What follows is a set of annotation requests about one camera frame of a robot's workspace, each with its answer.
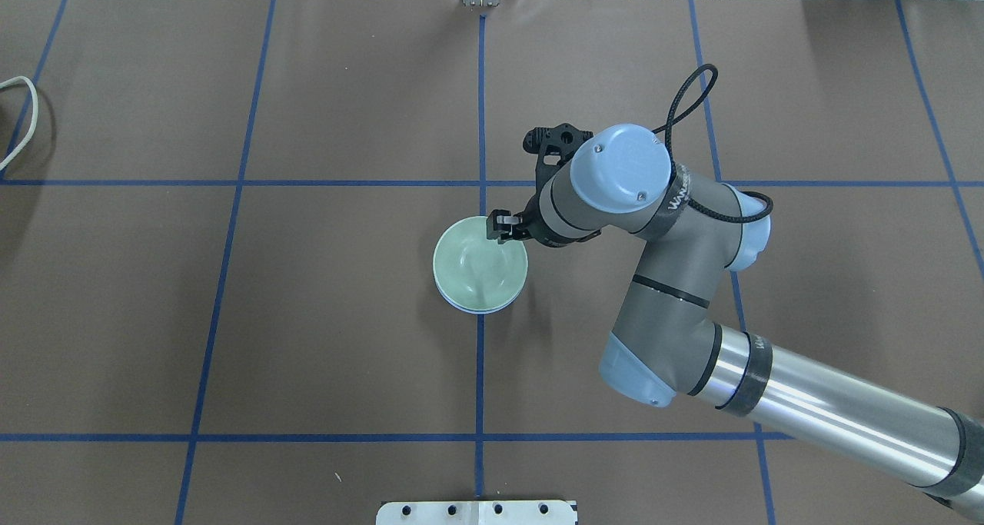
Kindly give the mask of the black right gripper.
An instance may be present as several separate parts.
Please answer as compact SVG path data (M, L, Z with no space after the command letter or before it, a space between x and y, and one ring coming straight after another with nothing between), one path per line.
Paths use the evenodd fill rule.
M563 219L549 198L531 198L519 214L509 210L492 210L487 216L487 230L496 231L496 242L533 239L549 248L565 248L583 244L600 235L600 230L588 231Z

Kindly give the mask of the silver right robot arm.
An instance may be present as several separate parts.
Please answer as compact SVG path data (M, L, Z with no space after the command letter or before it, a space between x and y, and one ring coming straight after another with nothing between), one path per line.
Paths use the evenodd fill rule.
M500 244L563 248L619 228L644 249L609 333L600 374L663 408L678 394L854 459L982 522L982 425L713 321L724 273L770 237L769 199L694 174L670 140L640 125L600 133L534 127L537 190L520 213L489 213Z

